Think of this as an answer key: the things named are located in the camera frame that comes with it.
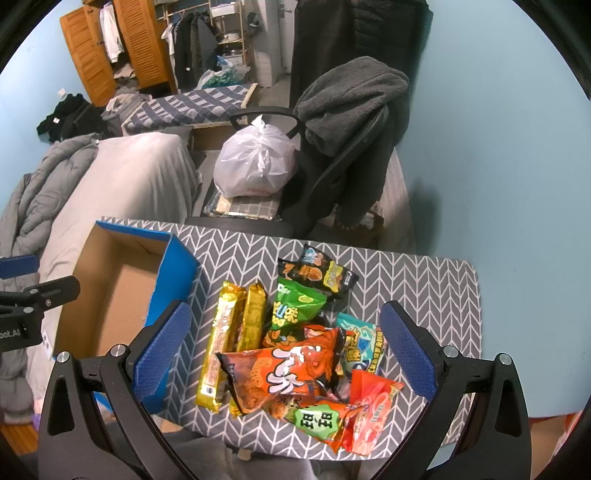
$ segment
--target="white bedsheet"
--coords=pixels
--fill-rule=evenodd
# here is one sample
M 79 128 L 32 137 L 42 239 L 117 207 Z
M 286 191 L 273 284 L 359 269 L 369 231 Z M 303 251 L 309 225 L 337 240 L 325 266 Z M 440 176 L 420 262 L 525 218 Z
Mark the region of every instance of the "white bedsheet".
M 95 161 L 53 223 L 41 257 L 41 282 L 72 275 L 92 226 L 102 216 L 182 223 L 192 213 L 198 186 L 193 160 L 177 135 L 153 132 L 101 141 Z M 43 320 L 51 345 L 60 312 L 61 307 L 49 310 Z M 27 381 L 39 400 L 45 396 L 53 360 L 43 345 L 27 353 Z

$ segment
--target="yellow snack bar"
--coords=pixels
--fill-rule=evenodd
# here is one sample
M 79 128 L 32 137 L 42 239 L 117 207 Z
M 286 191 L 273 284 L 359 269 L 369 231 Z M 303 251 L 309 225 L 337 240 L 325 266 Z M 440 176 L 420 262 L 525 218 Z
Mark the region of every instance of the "yellow snack bar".
M 216 357 L 218 352 L 227 352 L 233 346 L 236 330 L 242 315 L 246 289 L 225 280 L 217 301 L 216 316 L 205 352 L 205 361 L 197 385 L 195 403 L 215 412 L 222 405 L 226 374 Z
M 254 283 L 248 287 L 246 306 L 236 346 L 237 352 L 255 350 L 261 346 L 262 324 L 265 319 L 266 306 L 267 294 L 263 286 L 260 283 Z M 230 413 L 235 417 L 240 415 L 240 410 L 234 399 L 230 401 Z

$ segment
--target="blue box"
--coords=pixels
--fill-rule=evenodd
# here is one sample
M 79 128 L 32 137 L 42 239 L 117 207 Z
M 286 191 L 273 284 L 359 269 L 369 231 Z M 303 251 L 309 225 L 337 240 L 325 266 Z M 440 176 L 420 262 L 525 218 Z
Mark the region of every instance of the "blue box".
M 172 300 L 187 299 L 197 266 L 171 233 L 96 222 L 74 268 L 80 296 L 62 308 L 54 354 L 88 358 L 129 345 Z M 167 377 L 143 399 L 148 412 L 162 411 Z

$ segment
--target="wooden louvered door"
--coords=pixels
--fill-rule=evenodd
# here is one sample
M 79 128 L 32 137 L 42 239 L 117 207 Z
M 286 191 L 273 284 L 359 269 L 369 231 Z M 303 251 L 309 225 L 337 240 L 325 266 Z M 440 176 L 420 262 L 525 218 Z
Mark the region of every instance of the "wooden louvered door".
M 99 13 L 98 8 L 85 6 L 61 17 L 60 24 L 90 101 L 104 106 L 115 94 L 116 84 L 102 45 L 100 27 L 97 31 Z
M 163 29 L 156 20 L 153 0 L 114 0 L 113 4 L 140 88 L 171 83 L 170 62 L 161 39 Z

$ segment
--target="blue wall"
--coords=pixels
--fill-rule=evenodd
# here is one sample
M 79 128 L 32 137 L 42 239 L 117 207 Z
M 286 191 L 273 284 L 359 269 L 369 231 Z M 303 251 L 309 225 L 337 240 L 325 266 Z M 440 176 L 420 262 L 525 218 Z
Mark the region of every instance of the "blue wall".
M 60 17 L 81 6 L 80 0 L 62 0 L 0 73 L 0 209 L 50 146 L 37 137 L 36 128 L 59 102 L 57 92 L 64 88 L 87 97 L 60 26 Z
M 511 0 L 429 0 L 398 156 L 421 253 L 480 277 L 483 355 L 512 355 L 530 416 L 591 393 L 591 103 Z

